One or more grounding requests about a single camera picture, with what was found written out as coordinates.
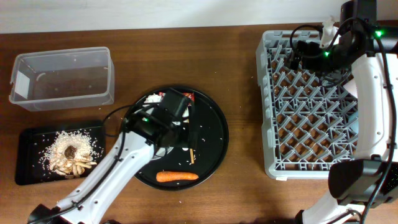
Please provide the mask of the brown walnut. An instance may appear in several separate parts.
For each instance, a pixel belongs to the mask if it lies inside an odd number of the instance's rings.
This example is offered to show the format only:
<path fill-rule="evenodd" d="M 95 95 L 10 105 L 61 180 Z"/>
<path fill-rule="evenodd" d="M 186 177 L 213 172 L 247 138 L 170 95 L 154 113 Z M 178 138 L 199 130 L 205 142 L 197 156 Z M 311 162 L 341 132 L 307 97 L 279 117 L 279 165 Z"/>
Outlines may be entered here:
<path fill-rule="evenodd" d="M 71 160 L 71 159 L 75 158 L 76 152 L 77 152 L 77 148 L 75 148 L 74 146 L 68 146 L 64 150 L 64 156 L 66 159 Z"/>

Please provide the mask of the orange carrot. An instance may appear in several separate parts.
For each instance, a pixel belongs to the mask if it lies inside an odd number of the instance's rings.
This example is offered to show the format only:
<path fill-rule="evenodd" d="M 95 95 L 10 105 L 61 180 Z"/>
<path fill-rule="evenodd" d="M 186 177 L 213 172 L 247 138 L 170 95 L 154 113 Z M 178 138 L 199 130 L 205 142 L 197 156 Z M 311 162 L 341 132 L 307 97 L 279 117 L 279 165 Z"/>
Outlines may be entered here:
<path fill-rule="evenodd" d="M 156 174 L 158 182 L 173 182 L 178 180 L 197 180 L 198 175 L 191 172 L 162 171 Z"/>

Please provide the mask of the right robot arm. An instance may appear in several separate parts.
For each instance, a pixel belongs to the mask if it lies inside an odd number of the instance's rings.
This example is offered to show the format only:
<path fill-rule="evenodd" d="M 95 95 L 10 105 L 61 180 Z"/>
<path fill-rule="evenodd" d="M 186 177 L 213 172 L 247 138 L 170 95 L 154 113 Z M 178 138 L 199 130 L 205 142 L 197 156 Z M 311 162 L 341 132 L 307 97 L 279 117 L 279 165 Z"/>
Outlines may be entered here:
<path fill-rule="evenodd" d="M 340 24 L 317 26 L 321 42 L 291 43 L 288 67 L 320 78 L 350 69 L 359 109 L 358 142 L 352 161 L 334 164 L 328 192 L 301 210 L 296 223 L 343 223 L 397 198 L 397 28 L 377 23 L 375 0 L 347 1 Z"/>

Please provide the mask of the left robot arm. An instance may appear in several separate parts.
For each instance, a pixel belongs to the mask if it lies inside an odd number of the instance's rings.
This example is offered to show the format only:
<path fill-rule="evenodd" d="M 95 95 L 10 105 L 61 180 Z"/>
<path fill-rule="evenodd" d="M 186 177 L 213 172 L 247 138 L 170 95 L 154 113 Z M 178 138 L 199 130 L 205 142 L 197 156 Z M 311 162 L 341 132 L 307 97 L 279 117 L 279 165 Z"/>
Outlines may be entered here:
<path fill-rule="evenodd" d="M 193 100 L 169 88 L 127 106 L 120 133 L 105 158 L 54 208 L 40 204 L 29 223 L 99 223 L 126 184 L 149 162 L 165 157 L 181 142 Z"/>

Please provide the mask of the pink bowl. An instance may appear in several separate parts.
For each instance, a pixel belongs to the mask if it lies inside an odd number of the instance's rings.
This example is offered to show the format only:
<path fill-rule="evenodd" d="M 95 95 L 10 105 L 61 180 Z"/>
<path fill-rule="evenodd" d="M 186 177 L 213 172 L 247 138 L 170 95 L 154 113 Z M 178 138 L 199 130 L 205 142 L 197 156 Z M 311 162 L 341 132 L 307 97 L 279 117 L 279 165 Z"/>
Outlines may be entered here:
<path fill-rule="evenodd" d="M 358 98 L 358 90 L 356 86 L 356 82 L 354 79 L 351 79 L 347 83 L 343 85 L 343 88 L 353 97 Z"/>

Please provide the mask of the light blue cup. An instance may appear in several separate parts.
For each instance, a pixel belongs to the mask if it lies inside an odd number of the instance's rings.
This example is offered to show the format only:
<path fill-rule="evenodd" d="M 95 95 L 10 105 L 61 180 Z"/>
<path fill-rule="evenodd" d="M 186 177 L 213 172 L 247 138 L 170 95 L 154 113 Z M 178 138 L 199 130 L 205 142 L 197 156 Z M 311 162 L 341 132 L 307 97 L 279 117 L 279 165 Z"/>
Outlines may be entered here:
<path fill-rule="evenodd" d="M 348 118 L 349 128 L 355 133 L 359 132 L 358 112 L 356 111 Z"/>

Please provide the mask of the rice and peanut shells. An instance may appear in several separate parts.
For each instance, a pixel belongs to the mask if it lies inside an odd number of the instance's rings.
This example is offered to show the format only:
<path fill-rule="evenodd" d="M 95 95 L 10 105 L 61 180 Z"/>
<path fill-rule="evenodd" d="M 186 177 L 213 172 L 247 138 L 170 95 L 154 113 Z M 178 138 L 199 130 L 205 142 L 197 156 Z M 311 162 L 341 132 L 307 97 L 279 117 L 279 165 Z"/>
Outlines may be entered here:
<path fill-rule="evenodd" d="M 39 164 L 45 174 L 66 179 L 79 178 L 93 170 L 104 155 L 104 147 L 87 130 L 62 131 L 55 134 L 54 142 L 39 152 Z"/>

